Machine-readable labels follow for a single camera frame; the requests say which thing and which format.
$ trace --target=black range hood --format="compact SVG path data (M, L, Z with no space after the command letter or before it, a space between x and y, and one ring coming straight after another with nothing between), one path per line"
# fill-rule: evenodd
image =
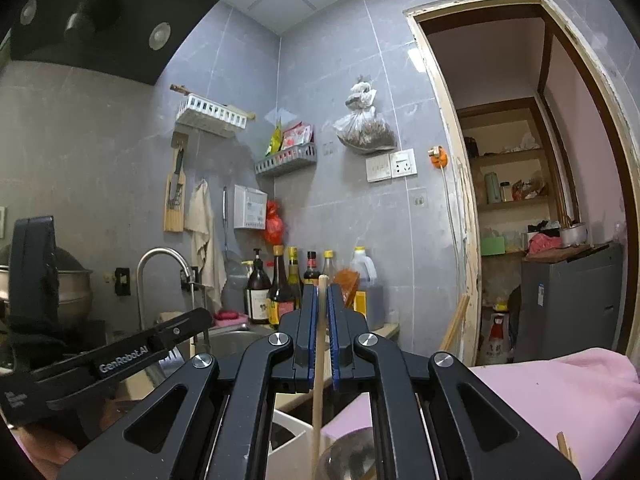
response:
M155 84L219 0L28 0L11 58L47 61Z

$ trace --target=hanging towel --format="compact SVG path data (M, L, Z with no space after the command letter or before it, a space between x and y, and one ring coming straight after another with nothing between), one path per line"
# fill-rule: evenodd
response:
M216 237L209 185L202 179L191 193L184 228L191 231L191 261L200 269L200 282L213 302L213 311L222 307L220 295L226 283L225 261Z

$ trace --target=stainless steel faucet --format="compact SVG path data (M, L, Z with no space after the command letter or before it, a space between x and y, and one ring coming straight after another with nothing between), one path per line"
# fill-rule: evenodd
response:
M195 303L195 293L194 293L194 284L195 279L193 273L191 272L191 267L187 260L184 259L178 251L169 248L169 247L156 247L151 250L148 250L145 254L143 254L142 258L138 262L138 268L136 269L136 294L138 295L138 323L140 325L140 330L145 329L145 295L144 295L144 287L143 287L143 271L145 269L146 263L156 254L167 254L175 259L182 270L184 271L187 279L189 280L189 290L191 293L191 309L193 310L196 307ZM209 351L209 330L204 331L204 343L206 346L207 352Z

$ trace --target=sink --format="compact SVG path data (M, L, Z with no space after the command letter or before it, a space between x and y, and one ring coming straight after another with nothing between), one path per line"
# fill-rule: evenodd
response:
M211 354L215 357L223 357L243 352L251 343L273 332L274 330L267 325L252 325L249 323L210 328ZM205 351L202 334L198 336L195 351L196 353Z

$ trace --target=green box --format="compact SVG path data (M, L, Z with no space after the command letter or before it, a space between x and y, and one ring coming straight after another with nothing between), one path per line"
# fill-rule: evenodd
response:
M481 238L480 254L482 256L492 256L493 254L504 254L504 236L494 236L491 238Z

